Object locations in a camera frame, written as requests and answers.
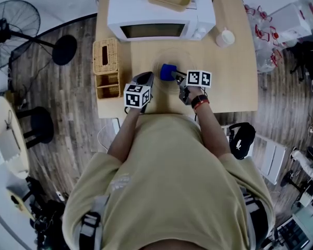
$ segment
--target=microwave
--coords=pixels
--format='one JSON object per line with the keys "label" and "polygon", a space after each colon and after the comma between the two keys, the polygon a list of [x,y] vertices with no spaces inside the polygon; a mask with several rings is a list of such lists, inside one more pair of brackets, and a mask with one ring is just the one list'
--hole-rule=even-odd
{"label": "microwave", "polygon": [[120,41],[197,41],[215,26],[215,15],[212,0],[191,0],[182,12],[148,0],[109,0],[107,25]]}

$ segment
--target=wicker basket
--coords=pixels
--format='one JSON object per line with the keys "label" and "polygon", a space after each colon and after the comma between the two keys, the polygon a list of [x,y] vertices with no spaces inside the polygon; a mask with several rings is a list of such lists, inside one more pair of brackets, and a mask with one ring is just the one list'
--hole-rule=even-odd
{"label": "wicker basket", "polygon": [[123,95],[118,49],[119,43],[115,38],[93,43],[93,72],[98,99]]}

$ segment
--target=black bag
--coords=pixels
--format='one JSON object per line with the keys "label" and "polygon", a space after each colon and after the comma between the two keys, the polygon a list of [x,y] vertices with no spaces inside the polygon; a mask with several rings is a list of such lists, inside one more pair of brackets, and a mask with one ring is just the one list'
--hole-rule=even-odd
{"label": "black bag", "polygon": [[[239,128],[234,136],[234,128]],[[231,125],[230,129],[230,148],[231,153],[236,159],[244,159],[248,155],[250,145],[255,139],[255,129],[247,122]]]}

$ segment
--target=white pants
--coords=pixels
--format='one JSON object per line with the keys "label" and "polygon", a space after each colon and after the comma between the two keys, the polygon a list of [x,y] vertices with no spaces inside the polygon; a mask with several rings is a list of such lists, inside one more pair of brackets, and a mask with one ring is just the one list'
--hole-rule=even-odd
{"label": "white pants", "polygon": [[313,169],[310,167],[313,162],[308,160],[307,157],[298,150],[293,151],[291,155],[300,163],[303,170],[313,179]]}

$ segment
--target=wristband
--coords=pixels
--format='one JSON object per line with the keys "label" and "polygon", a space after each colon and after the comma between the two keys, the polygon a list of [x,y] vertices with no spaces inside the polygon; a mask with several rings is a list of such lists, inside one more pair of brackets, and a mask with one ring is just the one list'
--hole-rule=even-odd
{"label": "wristband", "polygon": [[210,103],[209,102],[209,100],[202,100],[202,101],[200,101],[200,102],[198,102],[197,104],[196,104],[196,106],[194,107],[194,111],[196,111],[196,109],[199,107],[199,106],[201,106],[202,104],[204,104],[204,103]]}
{"label": "wristband", "polygon": [[209,101],[209,100],[208,100],[208,97],[207,97],[206,95],[201,94],[201,95],[196,96],[194,99],[192,99],[192,101],[191,101],[191,107],[192,107],[192,108],[195,108],[195,106],[196,106],[200,101],[202,101],[202,100],[207,100],[207,101]]}

